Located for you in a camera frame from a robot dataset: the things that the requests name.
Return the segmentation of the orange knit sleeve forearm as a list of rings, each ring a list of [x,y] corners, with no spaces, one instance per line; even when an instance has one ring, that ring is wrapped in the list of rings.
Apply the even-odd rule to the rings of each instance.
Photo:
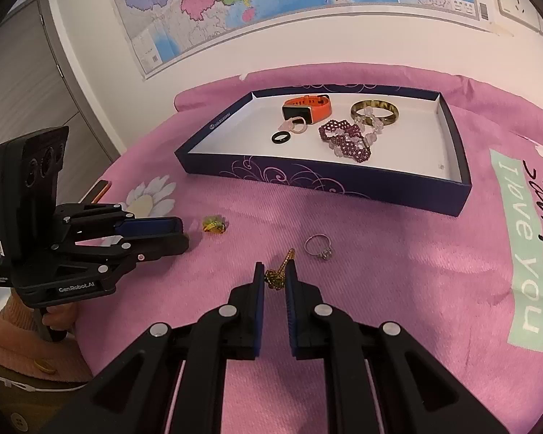
[[[57,382],[88,382],[92,372],[76,339],[54,343],[41,338],[32,311],[17,295],[0,312],[0,365],[32,378]]]

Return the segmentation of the person's left hand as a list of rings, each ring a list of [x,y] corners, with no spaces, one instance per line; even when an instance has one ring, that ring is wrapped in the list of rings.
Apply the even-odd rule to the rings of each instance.
[[[52,330],[71,330],[78,317],[78,304],[69,303],[46,308],[42,324]]]

